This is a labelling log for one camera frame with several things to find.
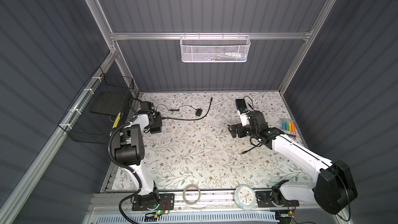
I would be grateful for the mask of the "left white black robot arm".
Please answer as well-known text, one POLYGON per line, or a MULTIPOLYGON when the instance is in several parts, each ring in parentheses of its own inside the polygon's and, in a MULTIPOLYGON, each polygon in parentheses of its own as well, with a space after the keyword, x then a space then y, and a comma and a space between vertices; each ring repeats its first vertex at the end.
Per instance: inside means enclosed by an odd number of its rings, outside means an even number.
POLYGON ((121 113, 116 117, 109 135, 108 155, 134 180, 137 193, 131 198, 133 206, 155 209, 159 206, 160 195, 142 162, 145 157, 143 133, 162 132, 161 114, 152 102, 137 98, 130 99, 129 106, 134 115, 126 123, 121 122, 121 113))

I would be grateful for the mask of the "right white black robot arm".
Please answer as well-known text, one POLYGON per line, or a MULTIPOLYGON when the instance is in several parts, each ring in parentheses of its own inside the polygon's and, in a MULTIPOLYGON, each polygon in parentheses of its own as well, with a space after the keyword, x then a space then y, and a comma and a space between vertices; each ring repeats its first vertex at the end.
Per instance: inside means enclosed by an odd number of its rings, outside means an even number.
POLYGON ((254 148, 266 146, 287 157, 313 179, 311 183, 295 183, 283 179, 271 188, 270 199, 275 206, 290 201, 318 204, 327 213, 336 215, 358 197, 349 166, 342 161, 324 158, 294 142, 276 127, 270 128, 260 111, 239 109, 241 123, 230 125, 234 138, 256 140, 254 148))

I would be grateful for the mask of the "yellow black striped item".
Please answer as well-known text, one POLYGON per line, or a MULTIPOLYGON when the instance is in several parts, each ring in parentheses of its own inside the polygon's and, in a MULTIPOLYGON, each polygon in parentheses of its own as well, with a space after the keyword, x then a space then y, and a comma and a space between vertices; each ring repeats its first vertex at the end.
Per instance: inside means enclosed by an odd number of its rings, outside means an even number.
POLYGON ((117 117, 115 118, 115 121, 114 121, 114 124, 113 124, 113 127, 112 127, 113 129, 116 128, 116 127, 118 126, 121 117, 122 117, 122 113, 119 112, 118 115, 117 115, 117 117))

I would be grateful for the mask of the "black power adapter left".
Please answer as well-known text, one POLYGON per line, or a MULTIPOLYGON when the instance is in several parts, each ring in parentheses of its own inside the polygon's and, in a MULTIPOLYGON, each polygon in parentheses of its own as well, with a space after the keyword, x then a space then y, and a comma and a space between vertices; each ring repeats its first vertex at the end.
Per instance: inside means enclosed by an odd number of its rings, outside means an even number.
POLYGON ((198 108, 198 109, 196 110, 196 112, 195 112, 195 115, 196 115, 197 117, 201 117, 201 116, 202 116, 202 112, 203 112, 203 110, 202 110, 201 108, 198 108))

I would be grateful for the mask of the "floral table mat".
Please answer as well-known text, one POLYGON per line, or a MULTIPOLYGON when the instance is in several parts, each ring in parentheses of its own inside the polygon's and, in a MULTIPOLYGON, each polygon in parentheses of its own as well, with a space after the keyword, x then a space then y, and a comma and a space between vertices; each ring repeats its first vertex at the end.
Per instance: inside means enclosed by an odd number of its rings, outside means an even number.
POLYGON ((240 123, 236 99, 264 114, 269 126, 290 118, 278 92, 144 93, 166 116, 162 132, 144 134, 144 166, 162 190, 232 189, 241 184, 268 188, 287 179, 310 183, 311 176, 287 157, 263 146, 253 148, 249 138, 232 138, 228 125, 240 123), (198 108, 203 110, 197 117, 198 108))

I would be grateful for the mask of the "highlighter marker pack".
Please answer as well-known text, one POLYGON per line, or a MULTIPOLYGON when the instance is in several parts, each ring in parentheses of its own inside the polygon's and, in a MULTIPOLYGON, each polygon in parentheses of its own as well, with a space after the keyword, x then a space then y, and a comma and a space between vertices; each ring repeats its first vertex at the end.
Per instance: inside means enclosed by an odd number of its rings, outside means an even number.
POLYGON ((289 136, 296 137, 297 133, 295 130, 295 125, 292 119, 280 118, 279 119, 280 129, 289 136))

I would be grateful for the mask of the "black flat box in basket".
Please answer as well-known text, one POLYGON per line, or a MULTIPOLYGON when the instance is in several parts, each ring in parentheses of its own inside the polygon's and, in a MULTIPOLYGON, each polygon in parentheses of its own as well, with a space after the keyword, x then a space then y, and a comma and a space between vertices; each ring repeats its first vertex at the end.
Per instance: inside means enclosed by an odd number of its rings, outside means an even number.
POLYGON ((90 107, 90 113, 116 117, 122 111, 125 95, 101 92, 90 107))

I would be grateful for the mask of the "white round clock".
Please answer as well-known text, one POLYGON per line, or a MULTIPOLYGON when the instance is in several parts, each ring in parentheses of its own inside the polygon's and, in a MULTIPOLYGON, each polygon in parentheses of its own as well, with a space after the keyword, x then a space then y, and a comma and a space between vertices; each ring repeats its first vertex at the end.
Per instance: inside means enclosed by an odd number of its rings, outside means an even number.
POLYGON ((245 210, 252 210, 257 202, 256 193, 248 185, 239 185, 233 195, 235 204, 245 210))

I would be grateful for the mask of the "clear tape roll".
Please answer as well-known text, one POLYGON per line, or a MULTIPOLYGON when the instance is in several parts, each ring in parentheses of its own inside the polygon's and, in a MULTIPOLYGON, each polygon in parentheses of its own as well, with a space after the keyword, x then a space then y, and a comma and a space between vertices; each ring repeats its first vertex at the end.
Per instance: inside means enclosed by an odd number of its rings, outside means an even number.
POLYGON ((182 192, 182 200, 188 206, 197 205, 201 200, 201 190, 198 185, 189 184, 182 192))

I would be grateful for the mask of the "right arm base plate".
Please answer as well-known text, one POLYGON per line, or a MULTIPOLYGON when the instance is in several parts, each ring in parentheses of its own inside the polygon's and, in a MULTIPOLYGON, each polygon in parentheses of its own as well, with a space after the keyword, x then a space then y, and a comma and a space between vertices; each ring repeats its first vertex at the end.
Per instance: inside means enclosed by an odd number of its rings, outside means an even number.
POLYGON ((286 200, 283 195, 274 190, 256 191, 258 207, 298 207, 296 200, 286 200))

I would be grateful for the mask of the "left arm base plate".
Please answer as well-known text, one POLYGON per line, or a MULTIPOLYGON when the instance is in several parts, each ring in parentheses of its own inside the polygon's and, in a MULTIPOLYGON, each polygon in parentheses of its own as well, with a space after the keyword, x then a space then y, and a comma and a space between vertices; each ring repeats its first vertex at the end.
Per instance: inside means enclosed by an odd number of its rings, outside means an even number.
POLYGON ((132 211, 173 210, 175 194, 138 195, 132 200, 132 211))

